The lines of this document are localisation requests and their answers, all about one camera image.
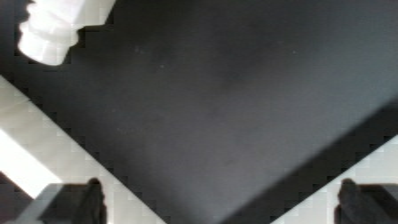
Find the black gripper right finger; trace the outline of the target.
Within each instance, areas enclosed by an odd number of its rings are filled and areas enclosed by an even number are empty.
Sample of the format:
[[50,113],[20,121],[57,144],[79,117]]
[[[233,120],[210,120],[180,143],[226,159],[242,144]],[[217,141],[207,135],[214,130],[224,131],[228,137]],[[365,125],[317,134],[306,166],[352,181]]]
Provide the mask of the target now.
[[335,224],[398,224],[398,184],[342,181]]

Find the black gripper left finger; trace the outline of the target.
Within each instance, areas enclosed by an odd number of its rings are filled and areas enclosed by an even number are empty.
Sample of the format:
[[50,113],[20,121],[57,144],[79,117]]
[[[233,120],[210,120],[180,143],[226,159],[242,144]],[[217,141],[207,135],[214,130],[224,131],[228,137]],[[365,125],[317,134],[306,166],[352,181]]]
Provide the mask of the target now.
[[100,180],[66,184],[40,216],[45,224],[107,224],[105,194]]

